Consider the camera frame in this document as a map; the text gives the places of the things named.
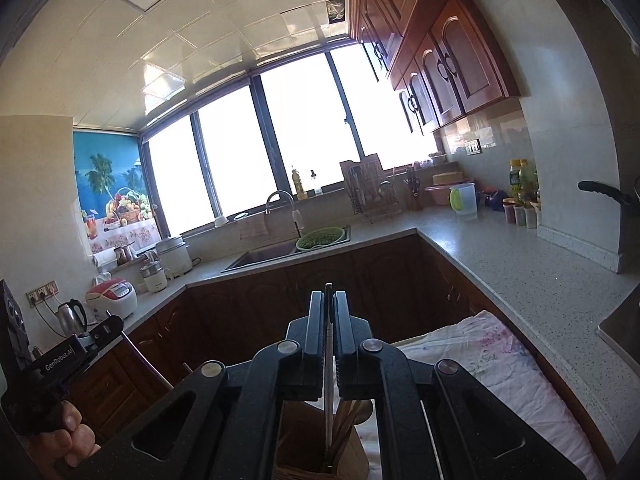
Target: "palm tree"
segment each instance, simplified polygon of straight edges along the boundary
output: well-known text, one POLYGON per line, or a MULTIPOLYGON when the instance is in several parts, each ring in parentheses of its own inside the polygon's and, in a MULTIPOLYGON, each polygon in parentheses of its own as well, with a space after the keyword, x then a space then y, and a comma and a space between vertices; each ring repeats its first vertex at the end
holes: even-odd
POLYGON ((85 176, 89 181, 91 190, 96 195, 107 193, 111 197, 111 199, 113 199, 113 196, 109 191, 109 188, 113 187, 116 181, 113 177, 111 159, 105 157, 100 153, 96 153, 95 155, 92 155, 90 158, 95 169, 86 173, 85 176))
POLYGON ((127 183, 127 187, 138 193, 145 192, 145 186, 142 182, 142 177, 138 174, 137 168, 131 168, 122 174, 127 183))

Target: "human hand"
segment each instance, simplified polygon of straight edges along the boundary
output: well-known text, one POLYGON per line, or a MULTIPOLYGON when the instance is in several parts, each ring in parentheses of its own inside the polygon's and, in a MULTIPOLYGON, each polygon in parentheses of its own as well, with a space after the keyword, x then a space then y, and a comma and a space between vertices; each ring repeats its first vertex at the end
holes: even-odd
POLYGON ((57 459, 64 458, 69 466, 76 467, 100 449, 95 443, 93 430, 81 424, 82 415, 66 400, 63 402, 62 420, 64 430, 35 435, 26 444, 27 453, 49 480, 60 480, 60 475, 53 468, 57 459))

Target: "countertop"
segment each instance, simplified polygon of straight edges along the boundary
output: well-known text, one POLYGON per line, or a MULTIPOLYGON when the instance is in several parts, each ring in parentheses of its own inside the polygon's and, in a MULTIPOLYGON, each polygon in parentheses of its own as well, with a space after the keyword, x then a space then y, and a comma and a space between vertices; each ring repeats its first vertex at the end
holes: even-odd
POLYGON ((351 240, 220 273, 236 254, 196 266, 165 290, 138 297, 125 320, 130 332, 188 287, 292 266, 331 254, 418 234, 471 279, 538 348, 585 406, 616 460, 640 430, 640 378, 596 334, 640 283, 640 268, 614 274, 481 208, 461 220, 449 208, 405 212, 374 223, 353 218, 351 240))

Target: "finger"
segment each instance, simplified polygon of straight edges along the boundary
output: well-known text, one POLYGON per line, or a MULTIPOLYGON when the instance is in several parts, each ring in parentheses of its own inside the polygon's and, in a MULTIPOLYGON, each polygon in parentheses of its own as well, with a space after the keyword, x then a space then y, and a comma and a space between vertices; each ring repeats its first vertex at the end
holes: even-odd
POLYGON ((82 422, 81 413, 71 402, 66 400, 62 402, 62 421, 69 431, 75 431, 82 422))
POLYGON ((80 424, 71 434, 71 440, 73 445, 71 451, 65 455, 65 460, 71 467, 76 467, 94 450, 95 434, 91 428, 80 424))
POLYGON ((52 458, 65 456, 72 447, 71 435, 67 430, 41 433, 34 438, 34 452, 52 458))

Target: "faucet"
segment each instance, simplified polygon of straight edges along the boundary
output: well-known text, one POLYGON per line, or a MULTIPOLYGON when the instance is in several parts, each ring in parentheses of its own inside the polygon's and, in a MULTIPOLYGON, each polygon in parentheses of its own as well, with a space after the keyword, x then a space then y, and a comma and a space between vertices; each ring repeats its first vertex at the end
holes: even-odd
POLYGON ((293 202, 293 197, 291 196, 291 193, 281 189, 277 189, 276 191, 271 193, 267 197, 267 202, 264 204, 264 214, 265 215, 271 214, 271 199, 276 195, 278 195, 280 198, 287 198, 289 200, 289 203, 291 204, 291 217, 293 218, 293 223, 296 226, 296 231, 298 232, 298 238, 302 238, 302 234, 300 234, 300 229, 304 229, 305 225, 302 221, 302 215, 300 214, 300 211, 297 210, 296 205, 293 202))

